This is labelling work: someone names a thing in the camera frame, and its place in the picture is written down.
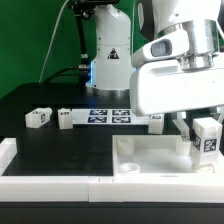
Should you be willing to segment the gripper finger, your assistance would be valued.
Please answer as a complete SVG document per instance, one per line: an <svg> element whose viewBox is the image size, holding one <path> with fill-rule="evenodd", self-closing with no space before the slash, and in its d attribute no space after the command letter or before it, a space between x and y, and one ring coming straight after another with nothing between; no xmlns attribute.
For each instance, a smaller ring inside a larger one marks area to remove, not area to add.
<svg viewBox="0 0 224 224"><path fill-rule="evenodd" d="M186 113L185 112L173 112L171 114L172 122L178 128L181 133L182 140L187 142L190 140L190 129L185 122Z"/></svg>
<svg viewBox="0 0 224 224"><path fill-rule="evenodd" d="M224 122L224 107L217 107L217 118L216 120L222 124Z"/></svg>

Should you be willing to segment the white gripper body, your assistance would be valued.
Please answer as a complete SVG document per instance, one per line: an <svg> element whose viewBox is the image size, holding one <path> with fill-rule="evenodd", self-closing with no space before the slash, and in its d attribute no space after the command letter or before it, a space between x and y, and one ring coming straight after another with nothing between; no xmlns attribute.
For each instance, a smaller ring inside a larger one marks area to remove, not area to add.
<svg viewBox="0 0 224 224"><path fill-rule="evenodd" d="M136 116L224 105L224 57L210 69L184 72L177 60L147 63L130 80L130 105Z"/></svg>

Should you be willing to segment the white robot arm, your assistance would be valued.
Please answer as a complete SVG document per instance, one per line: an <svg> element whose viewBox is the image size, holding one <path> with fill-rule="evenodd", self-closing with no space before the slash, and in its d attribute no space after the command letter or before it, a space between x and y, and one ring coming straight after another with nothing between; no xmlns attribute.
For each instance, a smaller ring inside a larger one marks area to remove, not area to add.
<svg viewBox="0 0 224 224"><path fill-rule="evenodd" d="M224 105L222 0L140 0L148 43L130 52L130 20L109 3L96 7L97 54L86 87L128 93L133 113L147 116Z"/></svg>

